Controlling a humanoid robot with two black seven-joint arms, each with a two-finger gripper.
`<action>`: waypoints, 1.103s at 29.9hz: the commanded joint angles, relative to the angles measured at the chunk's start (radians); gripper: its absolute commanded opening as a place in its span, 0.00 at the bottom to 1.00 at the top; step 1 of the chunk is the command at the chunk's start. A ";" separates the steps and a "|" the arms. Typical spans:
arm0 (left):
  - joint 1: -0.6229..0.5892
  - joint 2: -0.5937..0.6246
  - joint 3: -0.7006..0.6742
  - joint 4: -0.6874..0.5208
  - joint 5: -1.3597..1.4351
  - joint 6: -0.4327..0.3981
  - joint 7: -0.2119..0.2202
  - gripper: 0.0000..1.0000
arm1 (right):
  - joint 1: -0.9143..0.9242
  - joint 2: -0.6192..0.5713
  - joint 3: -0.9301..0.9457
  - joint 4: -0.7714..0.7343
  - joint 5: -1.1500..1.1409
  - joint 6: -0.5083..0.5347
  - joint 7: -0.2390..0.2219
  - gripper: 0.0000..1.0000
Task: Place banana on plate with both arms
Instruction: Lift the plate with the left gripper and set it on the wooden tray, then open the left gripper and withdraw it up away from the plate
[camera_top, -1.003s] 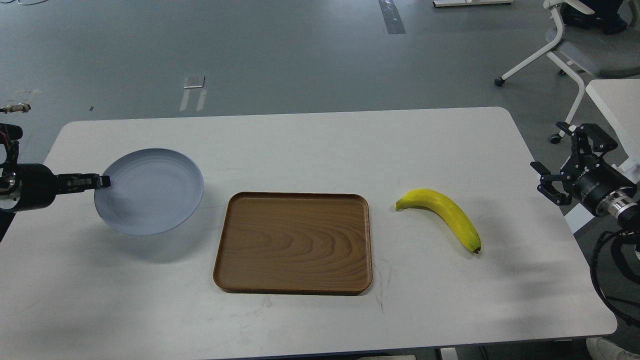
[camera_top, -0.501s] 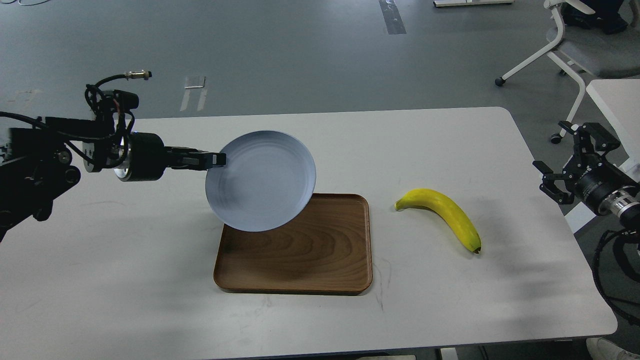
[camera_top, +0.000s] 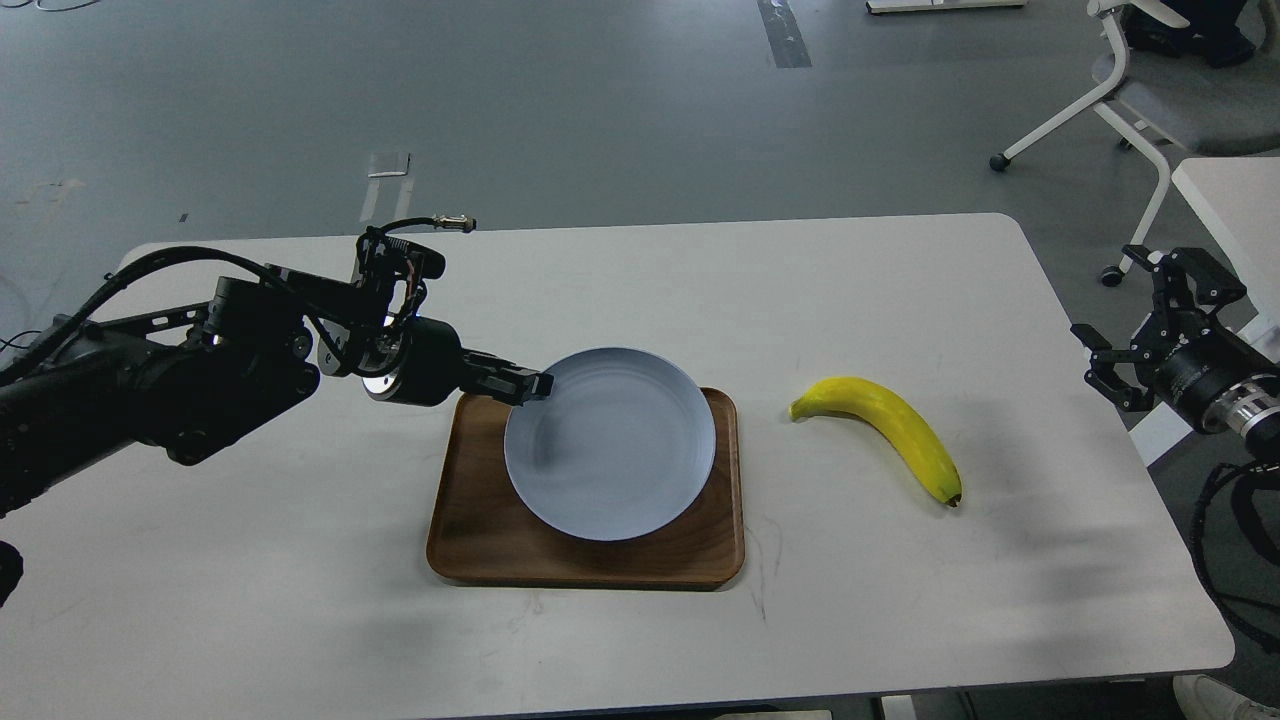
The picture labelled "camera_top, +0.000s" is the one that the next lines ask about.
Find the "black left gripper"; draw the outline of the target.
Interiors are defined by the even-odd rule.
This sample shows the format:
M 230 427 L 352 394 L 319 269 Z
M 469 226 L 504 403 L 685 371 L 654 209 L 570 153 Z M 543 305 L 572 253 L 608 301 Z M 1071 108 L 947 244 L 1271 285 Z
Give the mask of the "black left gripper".
M 461 389 L 518 407 L 549 398 L 554 379 L 548 372 L 466 348 L 452 325 L 416 316 L 404 327 L 392 369 L 364 379 L 364 388 L 371 400 L 389 404 L 436 406 Z

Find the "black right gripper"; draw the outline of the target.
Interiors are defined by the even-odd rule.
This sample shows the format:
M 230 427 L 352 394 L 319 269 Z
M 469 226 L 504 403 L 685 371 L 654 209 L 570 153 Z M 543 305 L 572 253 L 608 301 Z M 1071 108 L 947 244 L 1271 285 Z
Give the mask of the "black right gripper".
M 1073 323 L 1071 334 L 1085 348 L 1085 383 L 1117 410 L 1146 413 L 1155 393 L 1201 434 L 1276 436 L 1277 364 L 1222 328 L 1217 314 L 1243 300 L 1247 288 L 1208 251 L 1180 247 L 1169 252 L 1129 245 L 1124 255 L 1152 281 L 1152 310 L 1130 338 L 1112 346 L 1093 325 Z M 1149 388 L 1124 380 L 1117 366 L 1149 364 Z

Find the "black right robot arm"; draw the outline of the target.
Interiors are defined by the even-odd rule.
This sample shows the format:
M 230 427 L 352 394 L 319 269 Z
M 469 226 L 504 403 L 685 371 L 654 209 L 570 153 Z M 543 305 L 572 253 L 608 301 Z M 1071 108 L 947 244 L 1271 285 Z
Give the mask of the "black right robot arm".
M 1210 473 L 1193 507 L 1189 551 L 1196 575 L 1222 616 L 1262 651 L 1276 653 L 1277 637 L 1244 619 L 1219 593 L 1204 556 L 1204 532 L 1211 503 L 1228 491 L 1245 541 L 1263 561 L 1277 562 L 1277 538 L 1254 501 L 1258 492 L 1277 489 L 1277 364 L 1219 320 L 1247 290 L 1206 250 L 1160 252 L 1129 243 L 1123 252 L 1149 274 L 1152 309 L 1121 348 L 1092 325 L 1071 325 L 1088 352 L 1085 383 L 1125 413 L 1165 404 L 1202 436 L 1230 432 L 1242 439 L 1251 461 L 1224 462 Z

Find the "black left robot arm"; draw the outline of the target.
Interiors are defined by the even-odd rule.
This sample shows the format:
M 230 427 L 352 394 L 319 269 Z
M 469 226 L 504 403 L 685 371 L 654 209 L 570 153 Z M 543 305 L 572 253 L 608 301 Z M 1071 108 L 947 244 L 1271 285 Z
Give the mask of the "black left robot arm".
M 324 377 L 356 375 L 371 398 L 413 406 L 457 391 L 513 407 L 547 398 L 548 372 L 466 348 L 452 325 L 420 314 L 428 282 L 445 270 L 438 251 L 397 236 L 420 225 L 468 233 L 476 222 L 370 225 L 355 242 L 348 281 L 204 246 L 147 252 L 108 275 L 3 369 L 3 512 L 131 445 L 200 464 L 302 404 Z M 248 278 L 220 278 L 202 304 L 93 320 L 134 282 L 196 261 Z

